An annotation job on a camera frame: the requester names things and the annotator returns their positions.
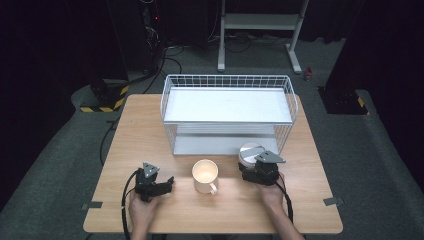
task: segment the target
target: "person's left hand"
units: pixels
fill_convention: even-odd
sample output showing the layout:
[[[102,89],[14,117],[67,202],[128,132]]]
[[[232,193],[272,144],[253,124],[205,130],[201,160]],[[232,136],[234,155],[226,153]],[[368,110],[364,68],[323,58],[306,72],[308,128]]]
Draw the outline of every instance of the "person's left hand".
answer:
[[[153,197],[150,202],[143,202],[138,193],[130,192],[128,211],[133,223],[131,239],[145,239],[147,237],[148,229],[155,217],[156,207],[160,199],[160,196]]]

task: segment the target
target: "upper shelf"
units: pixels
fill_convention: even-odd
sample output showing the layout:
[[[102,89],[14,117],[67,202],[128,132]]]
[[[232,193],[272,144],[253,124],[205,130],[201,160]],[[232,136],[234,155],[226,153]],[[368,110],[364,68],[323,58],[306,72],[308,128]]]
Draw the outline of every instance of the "upper shelf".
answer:
[[[294,30],[298,14],[225,14],[226,29]]]

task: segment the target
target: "gray floor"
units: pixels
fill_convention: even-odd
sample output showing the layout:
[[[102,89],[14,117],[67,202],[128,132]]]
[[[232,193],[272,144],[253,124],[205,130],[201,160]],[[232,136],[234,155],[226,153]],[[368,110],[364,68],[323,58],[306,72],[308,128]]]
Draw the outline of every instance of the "gray floor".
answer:
[[[246,45],[227,44],[232,50]],[[424,239],[424,197],[398,156],[379,119],[372,99],[358,90],[369,115],[329,115],[317,86],[325,85],[342,42],[298,42],[302,67],[311,67],[311,81],[295,75],[282,44],[253,44],[241,53],[227,51],[225,74],[287,74],[300,96],[318,152],[338,207],[344,230],[337,235],[308,235],[308,239]],[[186,47],[169,49],[169,57],[182,66],[183,74],[218,74],[217,49]],[[166,60],[166,74],[179,66]],[[148,93],[161,93],[163,76]],[[150,80],[132,84],[129,94],[142,93]],[[72,98],[78,107],[90,95],[88,87]],[[102,166],[102,138],[120,112],[82,113],[74,116],[46,146],[9,203],[0,214],[0,239],[85,239],[86,211]],[[113,138],[105,140],[105,159]],[[123,234],[94,234],[90,239],[124,239]]]

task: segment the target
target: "mug handle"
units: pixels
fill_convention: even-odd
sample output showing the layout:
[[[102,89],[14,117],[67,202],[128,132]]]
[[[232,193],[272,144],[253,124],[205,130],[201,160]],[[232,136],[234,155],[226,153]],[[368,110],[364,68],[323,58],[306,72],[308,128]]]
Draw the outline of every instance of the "mug handle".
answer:
[[[211,190],[212,195],[216,195],[216,194],[218,194],[218,188],[216,188],[215,184],[211,183],[211,184],[209,184],[209,185],[210,185],[210,186],[211,186],[211,188],[212,188],[212,190]]]

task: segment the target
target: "stand base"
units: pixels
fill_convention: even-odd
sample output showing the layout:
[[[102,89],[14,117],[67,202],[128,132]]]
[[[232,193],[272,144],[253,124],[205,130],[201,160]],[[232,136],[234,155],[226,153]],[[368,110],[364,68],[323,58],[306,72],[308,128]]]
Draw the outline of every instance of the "stand base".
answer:
[[[328,114],[369,114],[364,101],[355,92],[328,90],[324,87],[319,87],[318,92]]]
[[[124,102],[128,86],[108,87],[108,93],[102,99],[94,96],[86,99],[80,105],[82,112],[114,112],[118,111]]]

